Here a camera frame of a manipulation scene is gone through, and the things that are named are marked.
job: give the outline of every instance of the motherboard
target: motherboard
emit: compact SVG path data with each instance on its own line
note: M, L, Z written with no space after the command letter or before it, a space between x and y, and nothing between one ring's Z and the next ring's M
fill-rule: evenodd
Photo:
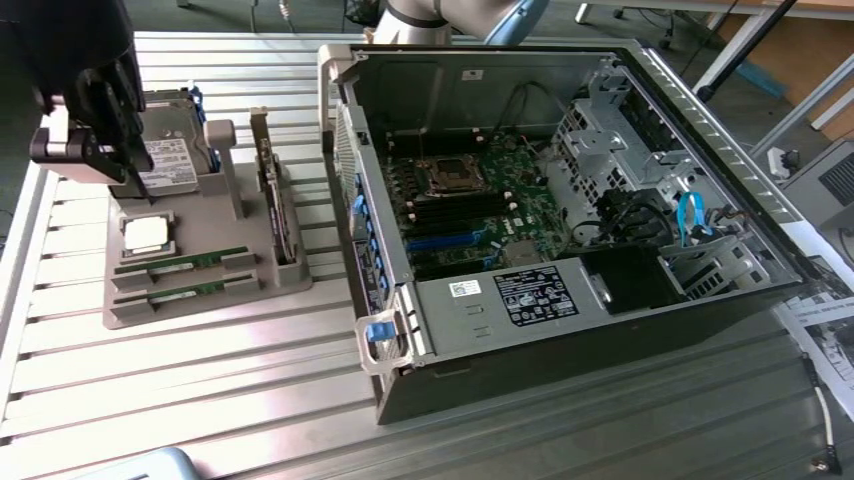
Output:
M570 235L521 135L498 133L478 152L390 158L386 185L419 280L554 259Z

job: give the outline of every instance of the metal workbench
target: metal workbench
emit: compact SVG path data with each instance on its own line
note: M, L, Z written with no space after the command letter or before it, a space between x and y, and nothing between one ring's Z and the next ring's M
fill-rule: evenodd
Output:
M241 307L105 329L107 190L31 167L0 266L10 287L0 305L0 478L70 478L165 445L185 449L206 477L809 475L821 411L798 350L770 315L688 350L375 425L315 111L317 49L359 41L138 34L146 87L197 80L209 118L231 118L239 128L235 161L254 155L247 110L270 108L317 284ZM848 466L854 428L833 411Z

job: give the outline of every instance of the green ram stick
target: green ram stick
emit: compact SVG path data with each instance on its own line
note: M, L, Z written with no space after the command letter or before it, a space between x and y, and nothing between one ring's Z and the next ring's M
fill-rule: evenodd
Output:
M246 253L247 247L227 248L209 253L198 253L195 255L183 255L181 257L166 258L153 262L137 263L115 269L117 275L122 273L138 272L146 270L153 275L165 275L167 273L194 270L197 268L209 268L223 263L223 257L237 253Z
M159 304L171 302L175 300L181 300L183 298L201 297L203 295L211 295L214 293L219 293L226 290L226 285L230 283L241 282L243 280L250 280L253 278L253 274L247 273L246 275L241 275L235 278L229 278L225 280L215 280L213 282L199 283L198 285L189 285L186 287L170 288L169 290L162 290L161 292L151 292L143 295L135 295L133 297L126 297L117 299L115 303L129 303L135 302L137 300L149 300L149 303Z

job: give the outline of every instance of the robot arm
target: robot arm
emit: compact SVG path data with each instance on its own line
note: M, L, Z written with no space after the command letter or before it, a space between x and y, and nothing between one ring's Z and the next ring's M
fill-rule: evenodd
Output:
M122 0L6 0L0 34L30 70L48 128L31 157L84 183L126 185L147 198L153 168L142 139L146 109L134 34Z
M375 43L451 43L451 27L487 45L516 45L540 21L549 0L389 0Z

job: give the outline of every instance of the green circuit board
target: green circuit board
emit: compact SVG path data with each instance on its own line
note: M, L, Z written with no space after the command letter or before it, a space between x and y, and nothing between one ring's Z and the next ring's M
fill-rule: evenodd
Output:
M391 202L395 208L405 244L413 238L418 220L409 218L407 202L414 197L427 198L435 185L431 183L430 168L438 161L463 158L471 166L471 176L477 172L482 183L474 193L505 195L510 192L506 204L513 205L499 215L477 218L469 221L470 231L478 232L479 240L474 245L451 248L435 248L410 252L410 263L417 276L435 277L434 270L454 273L454 265L461 266L463 273L470 273L482 264L483 270L506 268L509 258L505 248L514 242L530 240L544 260L550 260L564 251L569 241L569 231L561 219L558 206L537 166L536 153L518 136L497 135L491 144L479 153L467 155L422 158L399 158L385 166Z

